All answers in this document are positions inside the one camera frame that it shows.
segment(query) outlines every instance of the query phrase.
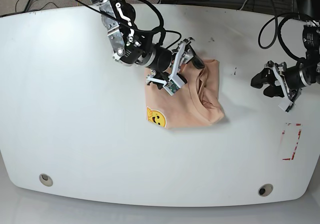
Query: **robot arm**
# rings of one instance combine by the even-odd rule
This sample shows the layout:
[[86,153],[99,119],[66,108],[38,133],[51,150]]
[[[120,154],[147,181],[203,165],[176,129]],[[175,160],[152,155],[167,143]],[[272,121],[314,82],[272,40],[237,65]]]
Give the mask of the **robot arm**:
[[[280,22],[278,40],[283,50],[296,61],[296,65],[287,68],[285,62],[281,64],[269,61],[264,69],[254,76],[251,86],[261,89],[264,84],[269,85],[263,94],[268,97],[282,97],[279,107],[289,112],[296,99],[301,95],[302,88],[314,83],[320,84],[320,0],[296,0],[299,14],[287,14]],[[306,48],[305,58],[295,56],[284,44],[281,29],[286,21],[300,18],[307,21],[303,28],[302,40]]]
[[[146,77],[147,84],[156,84],[159,89],[164,88],[170,95],[173,95],[187,83],[187,80],[178,73],[182,64],[192,61],[197,68],[204,68],[202,60],[190,46],[192,38],[180,42],[178,48],[173,51],[162,47],[166,36],[164,21],[160,12],[149,2],[139,0],[146,3],[157,14],[160,21],[159,26],[152,31],[139,31],[135,25],[135,10],[125,0],[91,1],[99,6],[100,11],[118,20],[102,16],[102,22],[107,28],[113,48],[113,59],[126,66],[136,64],[151,69],[151,74]],[[160,41],[153,44],[153,36],[156,33],[161,34]]]

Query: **folded shirt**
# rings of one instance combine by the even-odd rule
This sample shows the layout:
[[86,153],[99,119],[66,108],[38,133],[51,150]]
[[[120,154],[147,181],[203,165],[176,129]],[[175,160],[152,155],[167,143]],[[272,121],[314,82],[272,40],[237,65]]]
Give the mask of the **folded shirt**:
[[145,86],[147,119],[164,128],[210,126],[225,115],[218,102],[219,62],[204,61],[205,68],[196,69],[192,63],[181,67],[187,84],[173,96],[155,84]]

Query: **white table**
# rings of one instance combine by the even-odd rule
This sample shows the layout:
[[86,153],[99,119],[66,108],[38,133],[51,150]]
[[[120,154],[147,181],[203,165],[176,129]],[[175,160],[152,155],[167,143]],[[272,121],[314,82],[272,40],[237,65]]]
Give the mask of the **white table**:
[[319,206],[307,193],[298,200],[246,206],[171,208],[119,205],[21,189],[0,156],[0,221],[12,224],[314,224]]
[[[134,7],[140,29],[158,24],[146,6]],[[245,205],[302,196],[320,154],[320,90],[303,90],[288,114],[278,107],[279,98],[250,87],[268,60],[295,64],[278,43],[259,49],[257,36],[270,16],[187,6],[159,10],[166,29],[194,37],[203,58],[220,61],[225,119],[213,127],[174,131],[148,123],[143,69],[112,60],[101,18],[86,8],[3,18],[0,150],[13,184],[155,206]],[[283,30],[299,56],[305,54],[302,29],[291,21]],[[266,29],[263,44],[273,31]],[[168,35],[165,44],[175,38]],[[282,160],[295,145],[290,138],[281,143],[286,123],[303,125],[290,161]],[[52,187],[40,183],[41,173],[52,177]],[[267,183],[273,192],[259,196]]]

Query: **round hole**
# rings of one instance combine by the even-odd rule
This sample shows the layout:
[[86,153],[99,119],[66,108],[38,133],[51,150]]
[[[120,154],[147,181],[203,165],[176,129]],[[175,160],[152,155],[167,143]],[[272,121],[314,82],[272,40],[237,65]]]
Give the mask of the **round hole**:
[[43,178],[43,180],[48,180],[48,176],[47,175],[41,175],[41,177]]
[[259,196],[266,197],[270,195],[270,193],[273,191],[273,186],[271,184],[266,184],[263,185],[262,187],[259,188],[258,194]]
[[260,190],[259,190],[259,195],[263,195],[263,194],[265,194],[265,189],[264,188],[261,188]]
[[40,182],[41,182],[43,185],[45,185],[45,186],[52,186],[53,183],[54,183],[54,182],[52,181],[51,177],[48,176],[48,175],[46,175],[46,174],[41,174],[41,175],[39,176],[39,180],[40,180]]

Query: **yellow emoji patch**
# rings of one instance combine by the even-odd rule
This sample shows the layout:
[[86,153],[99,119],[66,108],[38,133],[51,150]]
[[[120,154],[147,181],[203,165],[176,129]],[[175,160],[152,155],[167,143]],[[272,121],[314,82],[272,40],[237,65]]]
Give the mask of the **yellow emoji patch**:
[[153,122],[162,127],[166,127],[166,118],[165,116],[158,110],[152,110],[149,107],[146,108],[148,121]]

